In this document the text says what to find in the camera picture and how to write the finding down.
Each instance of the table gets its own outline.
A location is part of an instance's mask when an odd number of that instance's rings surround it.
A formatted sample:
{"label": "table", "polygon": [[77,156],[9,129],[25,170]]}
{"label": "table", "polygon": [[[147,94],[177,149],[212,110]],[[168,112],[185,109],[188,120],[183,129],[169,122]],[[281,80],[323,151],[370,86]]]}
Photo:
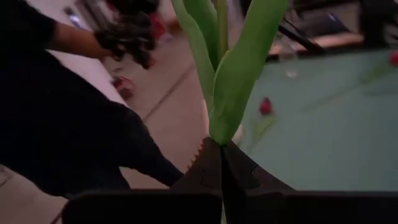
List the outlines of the table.
{"label": "table", "polygon": [[[349,91],[376,67],[388,67],[390,54],[300,59],[288,65],[297,68],[297,78],[288,78],[283,64],[268,63],[244,114],[240,148],[297,190],[398,190],[398,70]],[[255,141],[265,96],[277,120]]]}

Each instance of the green leaf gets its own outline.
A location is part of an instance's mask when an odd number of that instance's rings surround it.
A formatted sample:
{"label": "green leaf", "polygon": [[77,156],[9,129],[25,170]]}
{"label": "green leaf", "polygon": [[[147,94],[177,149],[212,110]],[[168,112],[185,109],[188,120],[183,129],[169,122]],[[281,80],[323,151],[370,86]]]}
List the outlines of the green leaf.
{"label": "green leaf", "polygon": [[226,0],[217,0],[218,48],[220,59],[228,50],[228,5]]}
{"label": "green leaf", "polygon": [[218,144],[230,141],[239,127],[288,3],[253,0],[238,43],[220,62],[210,116],[210,136]]}
{"label": "green leaf", "polygon": [[208,55],[214,71],[217,70],[221,57],[218,56],[217,15],[210,0],[183,0],[187,13],[198,24],[205,38]]}
{"label": "green leaf", "polygon": [[216,22],[212,22],[215,19],[214,8],[211,8],[211,3],[207,0],[172,0],[172,4],[178,21],[188,37],[208,111],[212,111],[215,68],[218,64],[218,39],[212,37],[217,35],[217,31],[216,28],[209,28],[216,26]]}

